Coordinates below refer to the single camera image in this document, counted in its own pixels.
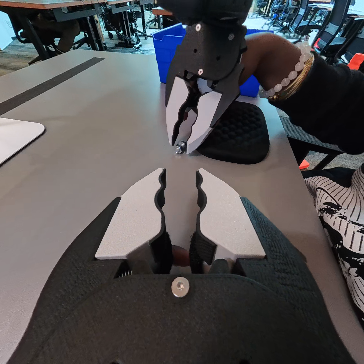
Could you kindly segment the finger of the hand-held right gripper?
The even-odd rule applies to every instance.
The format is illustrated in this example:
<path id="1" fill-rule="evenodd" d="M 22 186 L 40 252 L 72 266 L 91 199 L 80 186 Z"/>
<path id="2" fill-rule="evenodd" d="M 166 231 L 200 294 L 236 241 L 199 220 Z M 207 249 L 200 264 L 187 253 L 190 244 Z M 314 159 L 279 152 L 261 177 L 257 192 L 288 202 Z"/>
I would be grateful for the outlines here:
<path id="1" fill-rule="evenodd" d="M 170 97 L 166 106 L 166 127 L 170 145 L 175 145 L 182 122 L 184 113 L 187 108 L 187 102 L 190 97 L 190 87 L 186 81 L 176 76 Z"/>
<path id="2" fill-rule="evenodd" d="M 194 152 L 212 131 L 211 123 L 219 105 L 221 93 L 205 93 L 197 103 L 197 118 L 191 127 L 186 153 Z"/>

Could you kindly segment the person's left hand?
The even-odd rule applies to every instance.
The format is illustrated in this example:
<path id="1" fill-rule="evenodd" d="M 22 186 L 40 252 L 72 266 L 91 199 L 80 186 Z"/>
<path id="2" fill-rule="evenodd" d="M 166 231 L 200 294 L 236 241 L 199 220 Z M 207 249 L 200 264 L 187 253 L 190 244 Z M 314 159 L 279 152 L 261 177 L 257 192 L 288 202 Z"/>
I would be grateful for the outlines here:
<path id="1" fill-rule="evenodd" d="M 190 266 L 189 251 L 180 246 L 172 245 L 173 265 L 179 267 Z"/>

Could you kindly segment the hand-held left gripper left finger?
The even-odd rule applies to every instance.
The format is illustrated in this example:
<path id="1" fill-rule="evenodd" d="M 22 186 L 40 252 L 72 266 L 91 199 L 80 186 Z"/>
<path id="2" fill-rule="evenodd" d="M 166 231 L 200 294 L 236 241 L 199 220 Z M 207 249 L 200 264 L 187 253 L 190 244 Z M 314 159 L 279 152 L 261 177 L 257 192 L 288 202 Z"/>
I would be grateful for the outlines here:
<path id="1" fill-rule="evenodd" d="M 123 260 L 133 274 L 170 273 L 165 189 L 166 169 L 157 168 L 123 193 L 95 253 L 97 260 Z"/>

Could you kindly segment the person's right forearm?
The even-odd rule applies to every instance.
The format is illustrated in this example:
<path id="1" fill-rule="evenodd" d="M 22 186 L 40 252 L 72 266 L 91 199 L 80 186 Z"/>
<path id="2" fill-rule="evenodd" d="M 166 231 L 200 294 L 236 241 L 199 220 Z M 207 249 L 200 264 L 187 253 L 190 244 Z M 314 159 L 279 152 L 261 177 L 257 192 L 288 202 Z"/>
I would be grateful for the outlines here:
<path id="1" fill-rule="evenodd" d="M 364 152 L 364 74 L 315 56 L 298 90 L 287 99 L 269 101 L 291 122 L 323 143 L 351 155 Z"/>

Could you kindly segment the grey mesh office chair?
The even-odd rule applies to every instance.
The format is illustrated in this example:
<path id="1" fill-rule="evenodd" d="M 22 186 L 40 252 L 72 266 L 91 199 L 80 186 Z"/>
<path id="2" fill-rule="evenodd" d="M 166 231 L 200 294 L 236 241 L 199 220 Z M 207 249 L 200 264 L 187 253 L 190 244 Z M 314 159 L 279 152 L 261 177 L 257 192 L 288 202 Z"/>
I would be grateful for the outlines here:
<path id="1" fill-rule="evenodd" d="M 335 157 L 344 152 L 333 144 L 322 143 L 317 138 L 307 134 L 302 128 L 293 125 L 288 117 L 280 116 L 281 123 L 285 130 L 294 157 L 299 165 L 303 162 L 310 151 L 326 154 L 326 157 L 314 168 L 322 170 Z"/>

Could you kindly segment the person's printed black shirt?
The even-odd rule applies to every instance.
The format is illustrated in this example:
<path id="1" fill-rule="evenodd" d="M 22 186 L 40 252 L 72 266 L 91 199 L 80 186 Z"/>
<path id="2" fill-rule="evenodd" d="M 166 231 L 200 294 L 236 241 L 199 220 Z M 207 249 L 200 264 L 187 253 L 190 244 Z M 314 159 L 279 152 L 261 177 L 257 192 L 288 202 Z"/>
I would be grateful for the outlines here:
<path id="1" fill-rule="evenodd" d="M 316 212 L 364 327 L 364 166 L 303 171 Z"/>

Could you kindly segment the group of office chairs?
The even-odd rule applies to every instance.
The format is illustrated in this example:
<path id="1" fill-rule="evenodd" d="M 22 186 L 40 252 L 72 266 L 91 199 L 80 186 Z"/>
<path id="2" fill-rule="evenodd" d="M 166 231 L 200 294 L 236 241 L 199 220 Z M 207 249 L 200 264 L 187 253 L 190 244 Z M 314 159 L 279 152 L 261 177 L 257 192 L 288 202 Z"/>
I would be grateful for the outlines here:
<path id="1" fill-rule="evenodd" d="M 349 64 L 364 50 L 363 1 L 253 1 L 249 15 L 265 19 L 272 30 L 293 43 L 308 39 L 329 64 Z"/>

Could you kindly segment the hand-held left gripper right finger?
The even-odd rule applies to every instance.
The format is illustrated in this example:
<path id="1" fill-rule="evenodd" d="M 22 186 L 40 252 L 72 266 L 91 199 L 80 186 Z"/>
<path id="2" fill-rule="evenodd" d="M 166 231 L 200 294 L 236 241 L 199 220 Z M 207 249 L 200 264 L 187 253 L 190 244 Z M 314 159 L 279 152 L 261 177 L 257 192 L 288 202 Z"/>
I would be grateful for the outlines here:
<path id="1" fill-rule="evenodd" d="M 238 259 L 262 260 L 266 253 L 241 196 L 207 170 L 196 172 L 199 212 L 190 243 L 192 273 L 216 260 L 232 268 Z"/>

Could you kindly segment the person's right hand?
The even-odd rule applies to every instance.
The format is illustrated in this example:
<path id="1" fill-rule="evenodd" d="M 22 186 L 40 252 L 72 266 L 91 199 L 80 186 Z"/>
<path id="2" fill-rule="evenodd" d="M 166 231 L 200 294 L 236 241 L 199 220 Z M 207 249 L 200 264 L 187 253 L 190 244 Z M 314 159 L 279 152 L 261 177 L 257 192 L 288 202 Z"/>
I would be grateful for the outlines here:
<path id="1" fill-rule="evenodd" d="M 241 57 L 243 71 L 239 77 L 239 85 L 253 75 L 263 89 L 268 91 L 295 70 L 301 57 L 298 47 L 272 33 L 251 34 L 245 37 L 245 41 L 247 50 Z"/>

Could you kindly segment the wooden desk with black legs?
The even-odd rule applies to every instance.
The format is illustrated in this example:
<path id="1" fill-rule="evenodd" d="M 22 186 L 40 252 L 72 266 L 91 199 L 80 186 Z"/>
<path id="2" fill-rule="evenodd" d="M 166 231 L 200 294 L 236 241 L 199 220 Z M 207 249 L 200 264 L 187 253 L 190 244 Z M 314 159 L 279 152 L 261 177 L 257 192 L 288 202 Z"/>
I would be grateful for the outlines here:
<path id="1" fill-rule="evenodd" d="M 75 21 L 84 38 L 75 41 L 72 49 L 87 44 L 94 51 L 105 51 L 101 24 L 107 33 L 113 31 L 119 37 L 119 47 L 139 48 L 140 38 L 148 39 L 144 6 L 153 6 L 155 1 L 1 1 L 1 11 L 11 21 L 16 39 L 23 44 L 32 44 L 38 56 L 29 65 L 54 57 L 64 30 L 41 29 L 34 21 L 42 16 L 47 24 L 65 24 L 69 29 Z"/>

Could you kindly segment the blue plastic bin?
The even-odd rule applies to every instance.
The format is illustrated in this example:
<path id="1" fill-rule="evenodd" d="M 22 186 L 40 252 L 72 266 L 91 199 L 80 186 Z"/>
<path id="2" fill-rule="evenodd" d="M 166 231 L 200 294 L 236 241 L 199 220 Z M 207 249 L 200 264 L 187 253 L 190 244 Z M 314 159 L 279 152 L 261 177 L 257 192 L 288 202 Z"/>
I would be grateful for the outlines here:
<path id="1" fill-rule="evenodd" d="M 181 44 L 186 34 L 186 26 L 181 23 L 152 33 L 160 82 L 165 84 L 170 63 L 175 55 L 177 45 Z M 251 76 L 240 86 L 242 96 L 257 97 L 259 82 Z"/>

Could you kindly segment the black wrist rest pad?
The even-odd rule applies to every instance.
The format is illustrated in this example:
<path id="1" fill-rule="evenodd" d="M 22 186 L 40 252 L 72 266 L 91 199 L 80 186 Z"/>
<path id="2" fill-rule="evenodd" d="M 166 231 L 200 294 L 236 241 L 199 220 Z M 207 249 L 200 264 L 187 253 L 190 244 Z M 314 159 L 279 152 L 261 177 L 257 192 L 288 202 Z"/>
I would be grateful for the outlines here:
<path id="1" fill-rule="evenodd" d="M 269 133 L 261 109 L 235 101 L 197 151 L 214 160 L 252 165 L 263 161 L 269 148 Z"/>

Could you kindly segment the white display stand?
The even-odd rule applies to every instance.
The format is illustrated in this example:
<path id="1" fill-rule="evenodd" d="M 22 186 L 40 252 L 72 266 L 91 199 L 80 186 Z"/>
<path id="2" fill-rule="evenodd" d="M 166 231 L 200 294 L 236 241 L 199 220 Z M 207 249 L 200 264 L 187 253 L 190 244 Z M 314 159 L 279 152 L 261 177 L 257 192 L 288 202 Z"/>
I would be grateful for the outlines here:
<path id="1" fill-rule="evenodd" d="M 43 124 L 0 118 L 0 164 L 26 148 L 45 133 Z"/>

